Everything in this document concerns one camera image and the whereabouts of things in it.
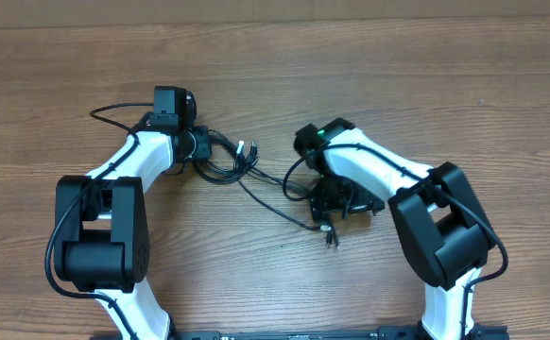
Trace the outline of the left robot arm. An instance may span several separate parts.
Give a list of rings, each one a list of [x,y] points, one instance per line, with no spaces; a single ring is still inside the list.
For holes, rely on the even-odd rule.
[[[208,129],[195,123],[189,90],[157,86],[147,109],[125,127],[124,145],[84,176],[56,186],[55,227],[44,274],[58,294],[97,301],[121,339],[175,339],[172,316],[148,283],[150,242],[145,194],[175,165],[211,156]]]

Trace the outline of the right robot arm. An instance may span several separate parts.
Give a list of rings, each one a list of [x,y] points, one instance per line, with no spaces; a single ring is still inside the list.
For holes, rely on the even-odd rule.
[[[507,339],[505,326],[484,326],[472,316],[482,267],[503,244],[474,190],[456,165],[438,167],[405,159],[337,118],[297,131],[301,162],[319,174],[304,199],[312,218],[339,243],[333,213],[389,210],[410,267],[424,283],[425,309],[415,325],[381,326],[374,339]]]

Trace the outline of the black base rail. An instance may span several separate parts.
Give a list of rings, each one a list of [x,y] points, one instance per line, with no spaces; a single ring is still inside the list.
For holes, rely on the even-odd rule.
[[[376,330],[259,331],[221,333],[219,331],[177,331],[176,340],[426,340],[418,325],[381,326]]]

